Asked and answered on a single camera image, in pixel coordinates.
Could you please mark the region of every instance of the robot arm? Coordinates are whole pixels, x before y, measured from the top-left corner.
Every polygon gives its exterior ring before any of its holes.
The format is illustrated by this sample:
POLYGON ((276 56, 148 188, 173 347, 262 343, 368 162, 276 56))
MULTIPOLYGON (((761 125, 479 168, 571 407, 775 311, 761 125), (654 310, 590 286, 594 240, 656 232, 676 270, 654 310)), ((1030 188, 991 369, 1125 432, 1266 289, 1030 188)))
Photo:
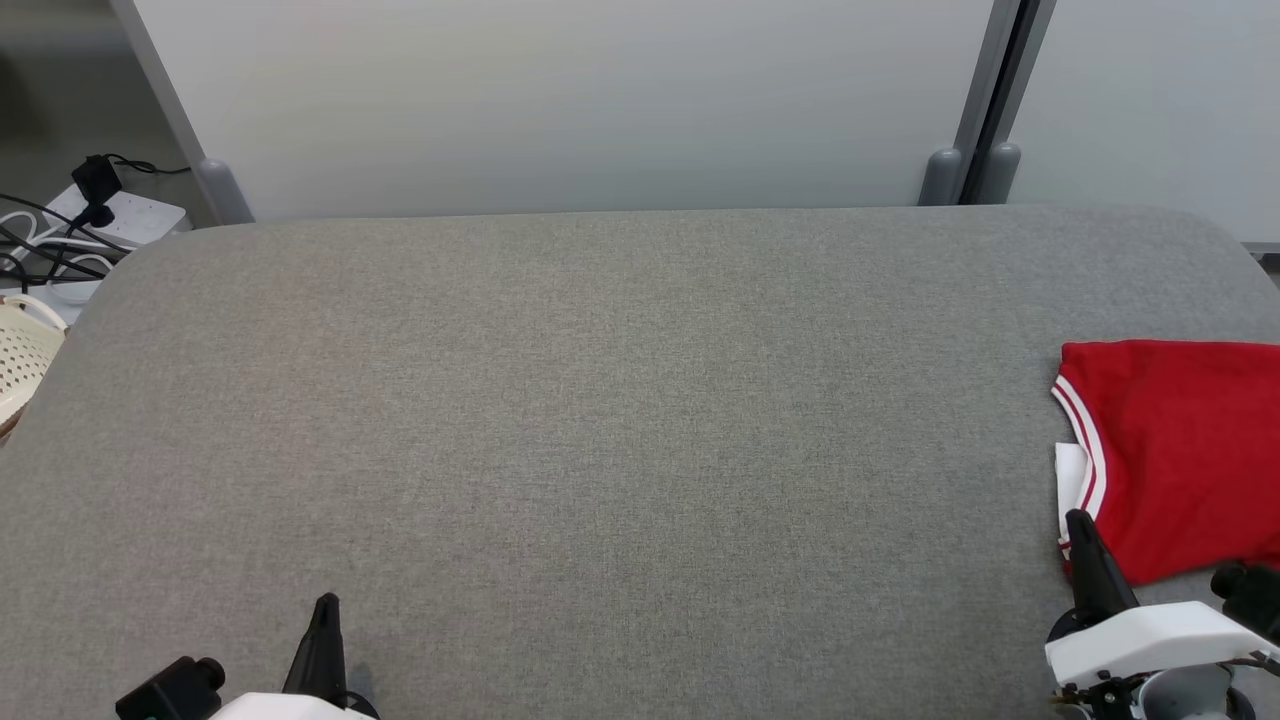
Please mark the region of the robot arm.
POLYGON ((316 601, 279 693, 244 693, 221 707, 225 675, 209 657, 182 657, 115 703, 120 720, 378 720, 367 700, 347 689, 338 596, 316 601))
POLYGON ((1044 644, 1061 685, 1055 696, 1061 714, 1098 720, 1252 717, 1248 700, 1231 688, 1234 666, 1280 675, 1280 574, 1263 566, 1219 571, 1213 589, 1228 597, 1226 615, 1202 602, 1139 606, 1093 519, 1073 510, 1066 523, 1075 607, 1044 644))

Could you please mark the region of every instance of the black cable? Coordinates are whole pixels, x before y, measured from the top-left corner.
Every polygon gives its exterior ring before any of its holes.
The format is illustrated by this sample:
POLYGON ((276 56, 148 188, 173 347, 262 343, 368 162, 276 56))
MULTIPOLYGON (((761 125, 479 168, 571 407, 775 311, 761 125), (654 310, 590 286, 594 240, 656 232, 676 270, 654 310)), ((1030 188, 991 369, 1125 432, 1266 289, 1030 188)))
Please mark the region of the black cable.
POLYGON ((60 265, 63 263, 63 258, 65 258, 65 256, 67 256, 67 246, 59 243, 59 247, 58 247, 58 259, 54 260, 54 272, 58 270, 58 265, 60 265))
POLYGON ((108 152, 106 155, 102 155, 102 156, 104 158, 119 158, 119 160, 115 161, 116 165, 123 165, 123 167, 129 168, 132 170, 137 170, 140 173, 146 173, 148 176, 180 176, 182 173, 189 173, 191 172, 189 167, 187 167, 187 168, 178 168, 177 170, 161 170, 160 168, 156 168, 151 163, 147 163, 145 160, 129 160, 124 155, 119 155, 116 152, 108 152))
POLYGON ((4 274, 18 278, 18 282, 22 283, 22 293, 27 295, 27 291, 31 288, 27 278, 31 275, 27 274, 27 268, 22 265, 22 260, 9 255, 8 252, 0 252, 0 258, 13 263, 13 270, 4 270, 4 274))
MULTIPOLYGON (((5 258, 9 259, 10 261, 14 260, 13 255, 9 255, 6 252, 0 252, 0 259, 5 259, 5 258)), ((29 292, 31 291, 31 286, 33 286, 33 284, 54 284, 54 283, 67 284, 67 283, 90 282, 90 281, 95 279, 95 278, 81 278, 81 277, 76 277, 76 275, 31 275, 31 274, 27 274, 27 273, 20 273, 18 270, 0 270, 0 277, 9 277, 9 278, 14 278, 18 282, 20 282, 22 283, 22 292, 24 292, 24 293, 29 292)), ((3 295, 3 293, 4 293, 4 290, 0 288, 0 295, 3 295)))
POLYGON ((110 250, 93 250, 91 247, 84 247, 82 245, 70 245, 63 240, 46 240, 40 243, 45 250, 65 250, 67 252, 76 252, 77 255, 97 254, 97 255, 116 255, 110 250))
POLYGON ((0 225, 0 234, 8 237, 10 241, 13 241, 19 247, 26 247, 27 251, 31 252, 32 255, 38 255, 40 258, 44 258, 45 260, 49 260, 50 263, 54 263, 55 266, 56 265, 61 265, 61 266, 64 266, 64 268, 67 268, 69 270, 78 270, 81 273, 84 273, 86 275, 90 275, 90 277, 97 278, 97 279, 102 279, 102 278, 106 277, 104 273, 100 273, 100 272, 97 272, 97 270, 95 270, 92 268, 86 268, 84 265, 81 265, 79 263, 73 263, 70 260, 58 260, 56 255, 45 252, 40 246, 32 245, 32 243, 27 242, 26 240, 22 240, 20 237, 18 237, 18 236, 13 234, 12 232, 9 232, 4 225, 0 225))
POLYGON ((1244 667, 1257 667, 1260 670, 1266 670, 1267 673, 1271 673, 1276 678, 1280 678, 1280 662, 1271 660, 1266 655, 1262 655, 1261 652, 1253 652, 1251 655, 1253 655, 1252 660, 1240 657, 1236 660, 1229 660, 1226 662, 1222 662, 1221 665, 1243 665, 1244 667))
MULTIPOLYGON (((5 195, 4 192, 0 192, 0 200, 8 200, 9 202, 17 202, 18 205, 26 205, 27 208, 31 208, 33 210, 41 210, 44 213, 49 213, 50 215, 58 218, 59 220, 67 223, 68 225, 72 224, 72 219, 68 218, 67 215, 61 215, 59 213, 55 213, 55 211, 50 210, 49 208, 45 208, 44 205, 38 204, 38 202, 32 202, 31 200, 23 200, 22 197, 15 197, 13 195, 5 195)), ((91 233, 91 232, 88 232, 84 228, 79 228, 79 232, 84 233, 90 240, 92 240, 93 242, 97 242, 99 245, 104 245, 106 247, 110 247, 111 250, 115 250, 116 252, 123 252, 125 255, 129 254, 128 249, 120 247, 119 245, 115 245, 114 242, 109 242, 106 240, 102 240, 97 234, 91 233)))

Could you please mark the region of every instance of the power strip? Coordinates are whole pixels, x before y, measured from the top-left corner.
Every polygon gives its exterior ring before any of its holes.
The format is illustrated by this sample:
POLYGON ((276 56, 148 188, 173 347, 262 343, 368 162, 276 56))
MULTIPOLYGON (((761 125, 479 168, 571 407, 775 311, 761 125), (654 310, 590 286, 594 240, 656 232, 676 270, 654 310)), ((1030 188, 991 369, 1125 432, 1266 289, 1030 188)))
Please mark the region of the power strip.
MULTIPOLYGON (((54 313, 58 313, 64 323, 73 325, 79 318, 79 311, 84 309, 84 304, 88 302, 102 281, 58 283, 58 295, 54 295, 47 284, 33 284, 27 288, 27 295, 44 301, 45 305, 52 307, 54 313)), ((45 322, 38 313, 32 313, 32 315, 40 322, 45 322)))
MULTIPOLYGON (((49 209, 76 218, 88 202, 74 184, 55 197, 49 209)), ((115 214, 111 224, 101 228, 88 228, 93 234, 102 236, 110 242, 127 247, 138 247, 148 242, 155 242, 169 233, 187 232, 191 229, 191 219, 187 211, 177 205, 160 202, 133 195, 132 192, 116 192, 106 201, 106 206, 115 214)), ((64 224, 58 218, 45 214, 49 227, 64 224)))

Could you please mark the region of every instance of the white stripe trim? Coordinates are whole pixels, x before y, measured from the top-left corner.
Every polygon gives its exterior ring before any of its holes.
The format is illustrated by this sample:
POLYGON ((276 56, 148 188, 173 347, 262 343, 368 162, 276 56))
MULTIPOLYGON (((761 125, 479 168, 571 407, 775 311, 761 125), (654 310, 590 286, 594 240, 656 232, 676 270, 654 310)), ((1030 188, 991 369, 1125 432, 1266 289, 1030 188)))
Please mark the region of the white stripe trim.
POLYGON ((1093 466, 1097 470, 1097 477, 1094 478, 1093 493, 1089 495, 1088 487, 1084 488, 1083 495, 1080 495, 1080 502, 1084 502, 1084 497, 1089 496, 1089 505, 1084 507, 1084 511, 1093 516, 1094 520, 1098 519, 1098 510, 1102 509, 1102 497, 1107 493, 1107 455, 1102 448, 1102 437, 1098 434, 1097 425, 1093 424, 1093 416, 1089 415, 1089 407, 1084 405, 1080 400, 1079 393, 1071 386, 1071 382, 1062 375, 1057 377, 1057 386, 1062 388, 1066 398, 1075 407, 1076 413, 1080 414, 1080 424, 1084 427, 1084 437, 1088 441, 1084 445, 1085 454, 1093 461, 1093 466))

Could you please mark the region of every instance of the white cable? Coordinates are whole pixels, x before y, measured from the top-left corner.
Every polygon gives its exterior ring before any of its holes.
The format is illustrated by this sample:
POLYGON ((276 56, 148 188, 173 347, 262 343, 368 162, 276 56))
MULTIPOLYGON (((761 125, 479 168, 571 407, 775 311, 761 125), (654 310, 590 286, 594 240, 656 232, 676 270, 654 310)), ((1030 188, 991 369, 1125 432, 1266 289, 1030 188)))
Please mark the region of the white cable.
MULTIPOLYGON (((24 238, 24 241, 27 242, 27 245, 35 245, 35 246, 38 247, 41 245, 45 245, 46 242, 56 242, 59 245, 68 245, 70 247, 82 247, 84 250, 97 250, 100 252, 101 251, 110 251, 111 250, 110 247, 108 247, 108 246, 105 246, 105 245, 102 245, 100 242, 93 242, 92 240, 83 240, 83 238, 78 238, 78 237, 58 237, 58 234, 61 233, 61 232, 64 232, 64 229, 67 228, 65 224, 51 227, 51 228, 46 229, 45 232, 42 232, 40 234, 36 234, 36 232, 35 232, 36 231, 36 225, 35 225, 36 217, 32 215, 31 213, 23 213, 23 211, 9 213, 4 218, 0 218, 0 224, 4 224, 6 220, 10 220, 13 218, 19 218, 19 217, 26 217, 32 223, 32 227, 27 232, 27 237, 24 238)), ((14 258, 17 258, 18 260, 22 260, 27 255, 31 255, 31 251, 27 250, 26 247, 14 247, 10 251, 10 255, 13 255, 14 258)))
POLYGON ((36 234, 36 217, 26 210, 18 210, 17 213, 9 213, 4 218, 0 218, 0 225, 8 223, 14 218, 27 218, 27 242, 31 242, 31 236, 36 234))
MULTIPOLYGON (((26 210, 18 210, 17 213, 9 213, 8 215, 0 218, 0 225, 8 223, 9 220, 12 220, 14 218, 27 218, 28 225, 27 225, 27 237, 26 237, 26 241, 31 242, 32 236, 36 234, 36 227, 37 227, 36 225, 36 217, 32 215, 31 213, 27 213, 26 210)), ((22 260, 23 258, 27 256, 27 249, 26 247, 14 247, 13 252, 10 252, 10 255, 13 255, 14 258, 17 258, 18 260, 22 260)), ((5 261, 5 268, 4 268, 5 270, 10 269, 9 265, 12 265, 12 269, 14 269, 14 270, 18 269, 18 266, 14 265, 13 261, 9 260, 8 258, 5 258, 4 261, 5 261)))
MULTIPOLYGON (((110 260, 108 260, 106 258, 102 258, 101 255, 93 255, 92 252, 87 252, 84 255, 77 255, 77 256, 72 258, 72 263, 81 263, 83 260, 93 260, 93 261, 101 263, 102 266, 106 268, 108 273, 110 273, 111 270, 115 269, 115 265, 113 265, 110 260)), ((55 278, 59 277, 59 274, 63 273, 63 272, 65 272, 65 270, 67 270, 67 265, 58 265, 56 268, 54 268, 54 277, 55 278)), ((74 295, 65 295, 65 293, 63 293, 61 291, 58 290, 58 284, 59 283, 56 283, 54 281, 49 281, 49 286, 47 286, 49 287, 49 292, 52 293, 54 297, 56 297, 56 299, 59 299, 63 302, 67 302, 69 305, 84 305, 86 302, 88 302, 88 297, 76 297, 74 295)))

